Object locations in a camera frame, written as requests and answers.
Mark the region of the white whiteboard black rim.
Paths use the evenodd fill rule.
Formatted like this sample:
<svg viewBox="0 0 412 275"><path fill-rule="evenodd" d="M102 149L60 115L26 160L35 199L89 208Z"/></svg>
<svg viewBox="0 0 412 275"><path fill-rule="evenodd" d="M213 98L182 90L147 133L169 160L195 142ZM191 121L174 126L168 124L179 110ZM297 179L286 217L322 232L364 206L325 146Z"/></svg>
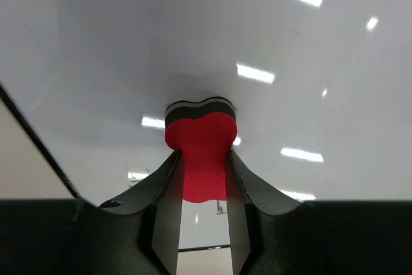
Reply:
<svg viewBox="0 0 412 275"><path fill-rule="evenodd" d="M299 200L411 199L411 0L1 0L1 85L93 204L170 154L179 100Z"/></svg>

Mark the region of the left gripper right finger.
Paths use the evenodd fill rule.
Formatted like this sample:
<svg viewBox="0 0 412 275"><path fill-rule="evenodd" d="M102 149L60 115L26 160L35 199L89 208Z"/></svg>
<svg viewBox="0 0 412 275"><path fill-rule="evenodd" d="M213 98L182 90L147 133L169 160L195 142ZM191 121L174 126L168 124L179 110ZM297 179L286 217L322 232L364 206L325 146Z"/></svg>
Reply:
<svg viewBox="0 0 412 275"><path fill-rule="evenodd" d="M285 242L285 222L301 202L253 173L234 151L225 154L227 216L234 274L259 274Z"/></svg>

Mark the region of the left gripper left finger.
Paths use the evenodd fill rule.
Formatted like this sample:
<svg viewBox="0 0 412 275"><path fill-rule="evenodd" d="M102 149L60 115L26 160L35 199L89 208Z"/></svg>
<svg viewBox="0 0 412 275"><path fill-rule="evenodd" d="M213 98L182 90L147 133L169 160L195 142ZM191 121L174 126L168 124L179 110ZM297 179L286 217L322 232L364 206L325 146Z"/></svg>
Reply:
<svg viewBox="0 0 412 275"><path fill-rule="evenodd" d="M156 171L99 207L138 214L138 249L162 274L176 274L182 202L183 156L173 151Z"/></svg>

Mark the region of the red whiteboard eraser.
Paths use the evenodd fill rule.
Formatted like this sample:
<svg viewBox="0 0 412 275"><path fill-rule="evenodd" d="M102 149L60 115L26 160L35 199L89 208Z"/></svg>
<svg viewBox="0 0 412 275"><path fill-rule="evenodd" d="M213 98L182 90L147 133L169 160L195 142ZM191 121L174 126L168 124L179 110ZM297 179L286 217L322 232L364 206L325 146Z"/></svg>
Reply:
<svg viewBox="0 0 412 275"><path fill-rule="evenodd" d="M223 97L181 100L165 111L165 142L182 154L183 199L190 203L226 200L226 154L238 129L233 104Z"/></svg>

